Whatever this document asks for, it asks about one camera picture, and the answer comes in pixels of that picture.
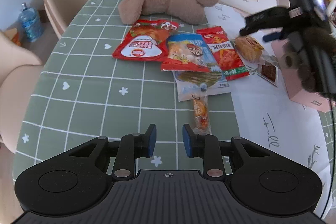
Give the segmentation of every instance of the ribbed gray surface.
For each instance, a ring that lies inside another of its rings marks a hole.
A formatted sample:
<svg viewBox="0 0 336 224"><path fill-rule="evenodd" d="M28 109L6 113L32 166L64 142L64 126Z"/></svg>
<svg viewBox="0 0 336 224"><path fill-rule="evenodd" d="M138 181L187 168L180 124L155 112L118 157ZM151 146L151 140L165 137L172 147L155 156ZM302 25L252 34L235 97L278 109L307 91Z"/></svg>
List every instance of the ribbed gray surface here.
<svg viewBox="0 0 336 224"><path fill-rule="evenodd" d="M50 218L26 213L24 224L315 224L306 213L274 218L240 205L221 182L203 179L197 171L141 171L131 181L117 182L94 208L75 216Z"/></svg>

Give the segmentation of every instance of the water bottle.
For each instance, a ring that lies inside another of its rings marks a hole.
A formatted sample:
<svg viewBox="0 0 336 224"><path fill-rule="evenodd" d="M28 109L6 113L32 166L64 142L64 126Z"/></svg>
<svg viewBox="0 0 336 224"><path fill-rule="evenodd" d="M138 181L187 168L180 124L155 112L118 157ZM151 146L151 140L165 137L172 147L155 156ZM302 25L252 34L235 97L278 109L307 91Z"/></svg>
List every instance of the water bottle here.
<svg viewBox="0 0 336 224"><path fill-rule="evenodd" d="M21 26L25 31L27 39L30 42L35 42L43 33L39 14L34 8L28 8L26 3L22 4L22 8L19 17Z"/></svg>

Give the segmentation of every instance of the brownie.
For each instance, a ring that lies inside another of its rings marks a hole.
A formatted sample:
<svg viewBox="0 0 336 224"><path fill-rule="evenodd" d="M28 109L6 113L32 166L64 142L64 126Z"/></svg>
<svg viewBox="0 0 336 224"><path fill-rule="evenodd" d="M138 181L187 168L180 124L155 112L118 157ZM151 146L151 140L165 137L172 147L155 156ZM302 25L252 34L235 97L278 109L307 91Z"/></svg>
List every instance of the brownie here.
<svg viewBox="0 0 336 224"><path fill-rule="evenodd" d="M277 68L272 64L263 65L261 69L261 74L264 75L267 79L271 80L272 82L275 82Z"/></svg>

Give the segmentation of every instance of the cardboard box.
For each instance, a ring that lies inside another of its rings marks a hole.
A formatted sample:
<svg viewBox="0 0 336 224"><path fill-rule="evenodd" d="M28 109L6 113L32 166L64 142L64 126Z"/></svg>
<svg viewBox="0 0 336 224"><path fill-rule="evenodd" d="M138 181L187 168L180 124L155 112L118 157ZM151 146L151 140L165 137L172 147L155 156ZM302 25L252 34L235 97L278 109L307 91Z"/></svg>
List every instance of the cardboard box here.
<svg viewBox="0 0 336 224"><path fill-rule="evenodd" d="M9 38L12 42L14 42L16 45L21 46L21 42L19 39L19 32L17 31L16 28L14 29L9 29L4 32L5 36Z"/></svg>
<svg viewBox="0 0 336 224"><path fill-rule="evenodd" d="M306 91L301 85L301 80L298 76L297 70L289 69L284 63L282 58L282 56L284 55L283 45L285 45L287 42L288 40L273 41L272 48L275 56L279 61L281 73L283 79L285 80L289 99L296 103L309 106L318 111L328 112L330 110L329 100L322 97L318 93Z"/></svg>

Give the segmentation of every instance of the pink box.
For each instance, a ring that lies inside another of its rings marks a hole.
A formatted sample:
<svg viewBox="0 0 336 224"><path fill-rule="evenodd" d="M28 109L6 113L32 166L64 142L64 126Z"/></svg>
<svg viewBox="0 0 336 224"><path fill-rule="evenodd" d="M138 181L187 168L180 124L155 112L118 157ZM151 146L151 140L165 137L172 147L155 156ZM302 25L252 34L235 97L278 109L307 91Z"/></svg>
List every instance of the pink box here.
<svg viewBox="0 0 336 224"><path fill-rule="evenodd" d="M289 99L296 103L309 106L318 111L328 112L330 110L329 100L317 93L310 93L306 91L301 85L301 80L297 74L297 70L289 69L284 63L282 59L284 55L283 45L285 45L287 42L288 40L273 41L272 48L275 56L279 61Z"/></svg>

